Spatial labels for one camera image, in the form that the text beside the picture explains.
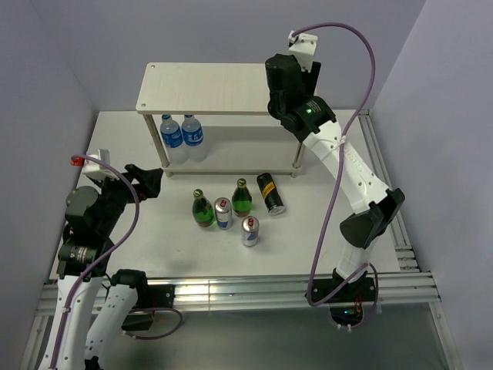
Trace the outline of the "green glass bottle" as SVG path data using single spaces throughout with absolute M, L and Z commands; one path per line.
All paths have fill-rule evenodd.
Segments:
M 193 218 L 200 227 L 208 227 L 214 221 L 214 212 L 211 203 L 204 197 L 201 189 L 193 191 L 192 206 Z
M 232 196 L 233 212 L 238 217 L 246 217 L 252 209 L 252 196 L 247 188 L 247 182 L 244 178 L 239 178 L 236 182 L 236 189 Z

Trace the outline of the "silver blue energy can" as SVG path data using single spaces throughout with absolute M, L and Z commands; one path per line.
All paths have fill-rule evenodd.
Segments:
M 245 217 L 242 220 L 242 243 L 246 247 L 253 247 L 259 238 L 260 223 L 253 216 Z
M 216 199 L 214 211 L 218 228 L 221 230 L 229 229 L 233 219 L 231 202 L 225 197 Z

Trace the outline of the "black yellow can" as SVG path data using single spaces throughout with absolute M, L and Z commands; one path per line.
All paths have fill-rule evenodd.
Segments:
M 257 176 L 257 185 L 269 215 L 274 217 L 282 214 L 285 211 L 285 206 L 272 175 L 270 173 L 261 173 Z

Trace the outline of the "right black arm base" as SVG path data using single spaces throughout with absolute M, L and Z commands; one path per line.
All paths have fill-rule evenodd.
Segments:
M 313 281 L 305 297 L 309 305 L 329 308 L 330 319 L 337 330 L 351 332 L 377 313 L 379 285 L 364 273 L 354 283 L 347 283 L 337 274 Z

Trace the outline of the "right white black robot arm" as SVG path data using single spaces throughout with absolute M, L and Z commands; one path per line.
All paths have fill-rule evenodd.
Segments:
M 405 196 L 380 180 L 347 140 L 335 113 L 314 95 L 317 72 L 305 72 L 294 56 L 276 54 L 265 62 L 269 114 L 309 149 L 336 179 L 352 208 L 340 223 L 346 241 L 335 269 L 335 295 L 348 301 L 356 295 L 375 241 L 400 210 Z

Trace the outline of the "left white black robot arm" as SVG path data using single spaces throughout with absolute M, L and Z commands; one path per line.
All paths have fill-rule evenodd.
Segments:
M 127 204 L 156 198 L 163 170 L 142 170 L 133 164 L 124 173 L 88 173 L 91 186 L 66 198 L 65 229 L 58 252 L 57 302 L 41 369 L 101 369 L 112 341 L 132 308 L 150 298 L 142 271 L 113 275 L 102 310 L 92 313 L 115 249 L 110 234 Z

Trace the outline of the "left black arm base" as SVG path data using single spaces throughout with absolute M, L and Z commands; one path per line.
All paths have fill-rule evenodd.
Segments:
M 174 284 L 150 285 L 146 292 L 138 295 L 138 300 L 133 309 L 144 308 L 172 308 L 175 297 Z M 124 331 L 148 331 L 155 318 L 155 312 L 137 312 L 127 314 L 122 323 Z

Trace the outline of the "white two-tier shelf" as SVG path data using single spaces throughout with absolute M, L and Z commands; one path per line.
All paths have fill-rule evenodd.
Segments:
M 263 64 L 151 62 L 146 66 L 136 112 L 153 138 L 165 174 L 272 174 L 296 177 L 304 148 L 267 112 Z M 202 123 L 206 158 L 176 164 L 158 133 L 161 116 Z

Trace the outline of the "left water bottle blue label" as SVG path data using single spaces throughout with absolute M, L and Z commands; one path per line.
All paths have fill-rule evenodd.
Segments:
M 178 122 L 171 115 L 164 114 L 159 130 L 169 155 L 169 161 L 176 165 L 185 163 L 188 160 L 188 153 Z

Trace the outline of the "water bottle blue label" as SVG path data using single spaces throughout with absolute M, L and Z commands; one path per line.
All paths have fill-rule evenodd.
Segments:
M 188 160 L 188 153 L 178 122 L 171 115 L 164 114 L 159 130 L 169 155 L 169 161 L 176 165 L 185 163 Z
M 194 115 L 185 115 L 181 129 L 189 158 L 196 162 L 203 161 L 206 158 L 206 146 L 200 121 Z

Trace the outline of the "right water bottle blue label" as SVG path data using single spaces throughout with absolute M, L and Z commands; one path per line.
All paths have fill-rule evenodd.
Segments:
M 206 146 L 200 121 L 194 115 L 185 115 L 181 129 L 189 158 L 196 162 L 203 161 L 206 158 Z

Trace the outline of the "aluminium front rail frame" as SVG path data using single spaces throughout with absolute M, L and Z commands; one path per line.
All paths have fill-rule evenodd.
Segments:
M 444 319 L 441 297 L 430 272 L 383 273 L 375 278 L 369 274 L 378 291 L 378 304 L 429 305 L 432 322 L 438 333 L 449 369 L 463 369 L 460 355 Z M 151 288 L 172 285 L 174 291 L 167 301 L 181 312 L 193 311 L 246 311 L 283 308 L 305 308 L 304 297 L 307 278 L 302 275 L 273 277 L 225 277 L 225 278 L 154 278 Z M 22 356 L 21 369 L 35 369 L 42 355 L 42 340 L 48 336 L 50 318 L 54 314 L 57 286 L 50 280 L 42 288 L 35 310 L 35 319 Z

